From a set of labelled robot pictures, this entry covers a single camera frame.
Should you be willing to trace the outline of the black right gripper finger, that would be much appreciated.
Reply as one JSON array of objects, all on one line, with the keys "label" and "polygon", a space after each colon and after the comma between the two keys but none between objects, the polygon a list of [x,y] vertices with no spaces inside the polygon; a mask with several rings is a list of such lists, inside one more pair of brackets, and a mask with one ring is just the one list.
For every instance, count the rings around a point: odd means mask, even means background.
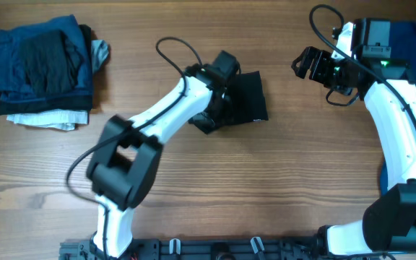
[{"label": "black right gripper finger", "polygon": [[303,62],[302,59],[295,59],[292,64],[291,68],[295,73],[295,76],[304,79],[308,69],[306,68],[306,64]]},{"label": "black right gripper finger", "polygon": [[300,65],[311,65],[319,50],[313,46],[306,47],[304,51],[297,57]]}]

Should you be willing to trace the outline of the black polo shirt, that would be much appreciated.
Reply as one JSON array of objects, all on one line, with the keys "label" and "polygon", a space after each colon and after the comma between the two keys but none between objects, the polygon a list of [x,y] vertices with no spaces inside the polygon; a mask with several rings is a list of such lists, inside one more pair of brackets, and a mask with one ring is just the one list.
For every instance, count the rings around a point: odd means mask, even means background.
[{"label": "black polo shirt", "polygon": [[[269,120],[259,71],[236,75],[227,88],[235,118],[229,126]],[[188,123],[193,125],[193,117]]]}]

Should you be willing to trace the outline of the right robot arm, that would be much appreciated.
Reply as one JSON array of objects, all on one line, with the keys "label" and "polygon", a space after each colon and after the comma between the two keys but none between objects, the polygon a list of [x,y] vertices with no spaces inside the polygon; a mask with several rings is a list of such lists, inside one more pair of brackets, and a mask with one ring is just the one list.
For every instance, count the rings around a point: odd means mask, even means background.
[{"label": "right robot arm", "polygon": [[391,56],[391,31],[383,19],[349,22],[331,51],[309,46],[292,63],[298,77],[365,103],[385,157],[386,193],[361,220],[324,228],[331,256],[416,253],[416,85],[410,65]]}]

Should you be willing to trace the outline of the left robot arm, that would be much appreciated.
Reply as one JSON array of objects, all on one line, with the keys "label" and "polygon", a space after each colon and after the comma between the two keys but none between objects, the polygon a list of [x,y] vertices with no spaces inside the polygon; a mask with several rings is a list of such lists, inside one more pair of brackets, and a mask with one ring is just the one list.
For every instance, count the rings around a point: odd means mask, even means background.
[{"label": "left robot arm", "polygon": [[134,209],[150,192],[169,139],[185,123],[208,134],[233,117],[226,90],[239,69],[236,57],[221,51],[212,63],[183,70],[151,108],[129,120],[108,120],[86,170],[100,205],[90,242],[98,259],[119,259],[131,245]]}]

